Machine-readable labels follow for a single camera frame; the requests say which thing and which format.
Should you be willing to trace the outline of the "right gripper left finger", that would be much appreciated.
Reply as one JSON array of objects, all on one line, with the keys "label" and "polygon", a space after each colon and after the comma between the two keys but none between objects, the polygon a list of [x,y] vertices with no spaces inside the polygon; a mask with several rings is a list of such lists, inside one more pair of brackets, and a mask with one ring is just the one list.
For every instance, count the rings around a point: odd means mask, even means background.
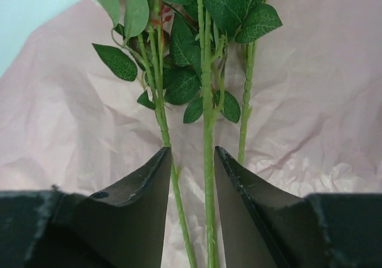
[{"label": "right gripper left finger", "polygon": [[1,192],[2,267],[159,267],[171,149],[85,196],[49,190]]}]

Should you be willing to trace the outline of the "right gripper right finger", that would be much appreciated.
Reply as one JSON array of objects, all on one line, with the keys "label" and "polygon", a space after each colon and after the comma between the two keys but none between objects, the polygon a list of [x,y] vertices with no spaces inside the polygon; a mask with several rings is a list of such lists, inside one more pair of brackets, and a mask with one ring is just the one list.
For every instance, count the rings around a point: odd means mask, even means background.
[{"label": "right gripper right finger", "polygon": [[294,196],[214,152],[227,267],[380,267],[381,195]]}]

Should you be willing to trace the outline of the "purple wrapping paper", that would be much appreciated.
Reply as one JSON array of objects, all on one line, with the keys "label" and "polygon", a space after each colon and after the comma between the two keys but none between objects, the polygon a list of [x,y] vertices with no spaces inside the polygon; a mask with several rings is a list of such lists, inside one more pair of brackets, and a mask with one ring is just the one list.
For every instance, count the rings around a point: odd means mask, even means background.
[{"label": "purple wrapping paper", "polygon": [[[245,165],[297,196],[381,191],[381,0],[268,0],[282,26],[257,45]],[[89,195],[161,145],[93,44],[95,0],[1,0],[1,188]]]}]

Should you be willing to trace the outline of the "pink flower bouquet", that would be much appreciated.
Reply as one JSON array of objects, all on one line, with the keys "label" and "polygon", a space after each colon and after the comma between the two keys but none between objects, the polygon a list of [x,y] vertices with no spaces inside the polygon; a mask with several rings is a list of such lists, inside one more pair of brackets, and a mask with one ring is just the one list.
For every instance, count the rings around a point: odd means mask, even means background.
[{"label": "pink flower bouquet", "polygon": [[185,106],[183,122],[204,124],[207,265],[218,267],[213,129],[219,116],[240,125],[243,163],[257,41],[282,26],[267,0],[94,0],[112,22],[112,46],[94,44],[119,79],[139,81],[138,103],[155,113],[171,145],[165,108]]}]

